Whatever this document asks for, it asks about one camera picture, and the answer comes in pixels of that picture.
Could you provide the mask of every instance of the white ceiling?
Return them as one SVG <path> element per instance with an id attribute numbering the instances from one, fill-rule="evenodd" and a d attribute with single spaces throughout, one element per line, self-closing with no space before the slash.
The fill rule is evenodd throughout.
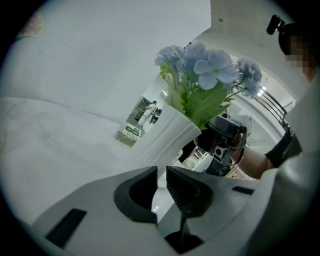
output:
<path id="1" fill-rule="evenodd" d="M 242 109 L 235 104 L 231 104 L 227 112 L 229 115 L 239 115 Z M 266 130 L 253 118 L 251 124 L 251 135 L 247 138 L 247 143 L 253 149 L 259 149 L 262 153 L 268 152 L 276 144 Z"/>
<path id="2" fill-rule="evenodd" d="M 278 44 L 278 35 L 268 35 L 267 26 L 273 14 L 285 22 L 291 19 L 270 0 L 211 0 L 211 28 L 194 41 L 209 48 L 221 48 L 235 57 L 249 57 L 259 63 L 268 86 L 275 95 L 286 92 L 295 100 L 307 89 L 307 82 L 296 68 L 286 61 Z"/>

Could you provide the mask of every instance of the ribbed vase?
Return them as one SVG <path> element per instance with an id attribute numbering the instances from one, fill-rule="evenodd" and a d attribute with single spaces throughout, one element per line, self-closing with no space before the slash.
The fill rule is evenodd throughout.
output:
<path id="1" fill-rule="evenodd" d="M 165 105 L 156 124 L 120 159 L 117 172 L 158 166 L 158 176 L 186 144 L 201 134 L 181 112 Z"/>

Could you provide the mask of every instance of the person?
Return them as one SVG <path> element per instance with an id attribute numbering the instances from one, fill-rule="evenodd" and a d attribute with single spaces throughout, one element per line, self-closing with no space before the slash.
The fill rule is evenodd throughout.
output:
<path id="1" fill-rule="evenodd" d="M 149 106 L 146 107 L 143 115 L 140 117 L 138 124 L 143 127 L 148 118 L 157 110 L 157 101 L 154 100 Z"/>
<path id="2" fill-rule="evenodd" d="M 291 25 L 286 32 L 288 35 L 282 37 L 279 42 L 280 48 L 289 60 L 294 60 L 297 68 L 302 69 L 305 79 L 311 83 L 316 76 L 319 76 L 317 72 L 318 61 L 316 60 L 318 55 L 315 54 L 314 47 L 311 47 L 310 44 L 309 48 L 306 47 L 308 44 L 305 42 L 310 41 L 300 36 L 303 34 L 300 28 Z M 239 135 L 236 135 L 233 146 L 237 146 L 239 143 Z M 199 144 L 198 138 L 194 140 L 194 144 Z M 268 153 L 262 154 L 246 145 L 243 149 L 236 151 L 231 159 L 238 163 L 245 174 L 254 179 L 260 179 L 265 171 L 278 168 L 286 159 L 301 152 L 299 141 L 289 127 L 283 138 Z"/>

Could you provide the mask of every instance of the white surface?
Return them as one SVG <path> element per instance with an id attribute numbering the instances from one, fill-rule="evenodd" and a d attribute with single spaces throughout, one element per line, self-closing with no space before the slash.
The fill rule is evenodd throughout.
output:
<path id="1" fill-rule="evenodd" d="M 213 159 L 214 157 L 206 152 L 204 156 L 196 162 L 195 166 L 192 168 L 192 171 L 202 173 L 208 169 Z"/>
<path id="2" fill-rule="evenodd" d="M 149 132 L 154 126 L 155 126 L 155 123 L 151 122 L 150 123 L 150 118 L 151 116 L 148 118 L 148 120 L 144 123 L 142 129 L 147 133 Z"/>
<path id="3" fill-rule="evenodd" d="M 179 160 L 175 161 L 173 166 L 183 168 Z M 154 193 L 151 205 L 151 211 L 156 214 L 157 223 L 161 221 L 174 203 L 175 201 L 167 189 L 167 172 L 165 171 L 158 179 L 158 188 Z"/>
<path id="4" fill-rule="evenodd" d="M 264 72 L 298 100 L 307 90 L 308 83 L 301 70 L 286 60 L 278 43 L 279 33 L 267 34 L 272 15 L 292 23 L 275 1 L 211 0 L 211 28 L 196 41 L 204 42 L 207 47 L 224 49 L 237 57 L 255 60 Z"/>
<path id="5" fill-rule="evenodd" d="M 320 150 L 320 71 L 312 80 L 306 94 L 288 114 L 287 119 L 297 136 L 303 152 Z"/>
<path id="6" fill-rule="evenodd" d="M 32 99 L 0 105 L 1 186 L 28 224 L 80 186 L 114 175 L 130 148 L 114 139 L 119 124 L 96 115 Z"/>
<path id="7" fill-rule="evenodd" d="M 151 85 L 144 92 L 143 97 L 150 102 L 157 101 L 157 108 L 162 109 L 166 104 L 166 99 L 161 95 L 162 90 L 167 91 L 167 84 L 159 75 L 157 75 Z"/>
<path id="8" fill-rule="evenodd" d="M 241 109 L 240 115 L 252 116 L 252 129 L 253 123 L 256 122 L 263 130 L 262 134 L 265 134 L 268 138 L 271 138 L 273 143 L 278 143 L 285 130 L 281 127 L 278 121 L 256 100 L 249 100 L 242 96 L 235 96 L 235 100 L 232 104 Z"/>
<path id="9" fill-rule="evenodd" d="M 15 42 L 2 96 L 53 102 L 123 124 L 159 74 L 158 51 L 211 24 L 210 0 L 51 0 L 36 38 Z"/>
<path id="10" fill-rule="evenodd" d="M 126 172 L 158 166 L 158 177 L 186 144 L 201 134 L 186 116 L 165 105 L 154 127 L 137 141 L 118 162 L 116 169 Z"/>

